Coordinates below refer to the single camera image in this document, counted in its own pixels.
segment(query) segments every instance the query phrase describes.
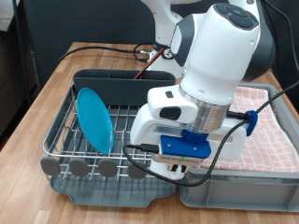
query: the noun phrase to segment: wooden tabletop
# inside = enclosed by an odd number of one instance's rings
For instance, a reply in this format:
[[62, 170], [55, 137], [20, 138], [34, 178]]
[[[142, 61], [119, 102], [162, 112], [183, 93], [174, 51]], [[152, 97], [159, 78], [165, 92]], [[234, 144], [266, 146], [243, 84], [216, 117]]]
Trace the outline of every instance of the wooden tabletop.
[[[74, 43], [71, 49], [94, 45], [134, 47]], [[148, 208], [80, 206], [50, 187], [39, 164], [45, 156], [42, 143], [73, 75], [84, 68], [140, 69], [143, 65], [132, 54], [99, 49], [79, 51], [60, 63], [0, 153], [0, 223], [299, 223], [299, 215], [292, 213], [189, 208], [180, 202], [178, 191], [154, 200]], [[268, 73], [258, 81], [275, 80]]]

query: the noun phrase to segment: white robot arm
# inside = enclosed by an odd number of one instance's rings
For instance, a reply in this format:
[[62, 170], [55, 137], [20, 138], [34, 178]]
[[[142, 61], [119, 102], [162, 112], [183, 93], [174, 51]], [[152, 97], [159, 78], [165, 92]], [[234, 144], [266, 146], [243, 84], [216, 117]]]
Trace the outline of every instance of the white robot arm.
[[[171, 5], [176, 4], [191, 4], [200, 2], [201, 0], [141, 0], [148, 6], [153, 14], [155, 20], [155, 43], [154, 51], [150, 54], [150, 58], [160, 50], [164, 48], [165, 52], [163, 57], [159, 57], [156, 62], [149, 68], [150, 70], [165, 71], [171, 73], [175, 78], [180, 81], [184, 76], [184, 68], [180, 67], [172, 58], [172, 54], [169, 52], [170, 42], [172, 40], [173, 33], [176, 25], [182, 20], [182, 17], [171, 11]], [[246, 11], [251, 12], [255, 18], [259, 21], [259, 11], [256, 1], [254, 0], [229, 0], [232, 5], [236, 5], [244, 8]]]
[[171, 5], [190, 4], [201, 0], [141, 0], [153, 14], [155, 19], [155, 41], [162, 45], [170, 45], [176, 25], [182, 17], [171, 10]]
[[[226, 113], [249, 66], [259, 32], [260, 23], [253, 14], [224, 4], [178, 23], [171, 51], [186, 75], [180, 85], [151, 89], [131, 130], [133, 145], [160, 146], [159, 154], [152, 155], [152, 171], [180, 179], [188, 170], [182, 166], [196, 166], [214, 157], [222, 138], [240, 122], [227, 119]], [[231, 135], [221, 160], [240, 156], [246, 128], [241, 126]]]

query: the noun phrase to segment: blue gripper part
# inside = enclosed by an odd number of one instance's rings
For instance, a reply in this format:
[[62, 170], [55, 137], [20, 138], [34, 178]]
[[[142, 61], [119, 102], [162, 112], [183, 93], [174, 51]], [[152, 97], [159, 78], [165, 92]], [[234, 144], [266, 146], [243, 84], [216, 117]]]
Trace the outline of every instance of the blue gripper part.
[[247, 128], [247, 136], [251, 136], [253, 130], [255, 129], [256, 124], [258, 123], [258, 113], [254, 110], [250, 110], [245, 113], [249, 118], [249, 127]]
[[211, 147], [206, 140], [208, 134], [184, 131], [183, 137], [161, 135], [164, 155], [205, 159], [211, 154]]

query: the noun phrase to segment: pink towel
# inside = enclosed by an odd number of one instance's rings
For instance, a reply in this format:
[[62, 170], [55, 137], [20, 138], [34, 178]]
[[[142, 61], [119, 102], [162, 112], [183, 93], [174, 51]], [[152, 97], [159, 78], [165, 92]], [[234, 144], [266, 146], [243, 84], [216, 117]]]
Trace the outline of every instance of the pink towel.
[[[257, 110], [267, 100], [265, 90], [238, 87], [230, 110], [243, 113]], [[211, 162], [212, 159], [206, 159], [198, 168], [208, 168]], [[235, 161], [217, 161], [215, 169], [299, 173], [299, 157], [268, 105], [259, 114], [258, 124], [247, 138], [241, 156]]]

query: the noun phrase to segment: blue dish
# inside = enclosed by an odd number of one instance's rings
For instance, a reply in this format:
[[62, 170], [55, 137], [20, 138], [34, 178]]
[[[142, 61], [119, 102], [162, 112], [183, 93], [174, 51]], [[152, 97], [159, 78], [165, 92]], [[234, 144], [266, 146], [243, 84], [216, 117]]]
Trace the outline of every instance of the blue dish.
[[91, 145], [99, 152], [109, 153], [114, 146], [113, 125], [98, 94], [88, 88], [82, 89], [77, 97], [77, 114], [81, 129]]

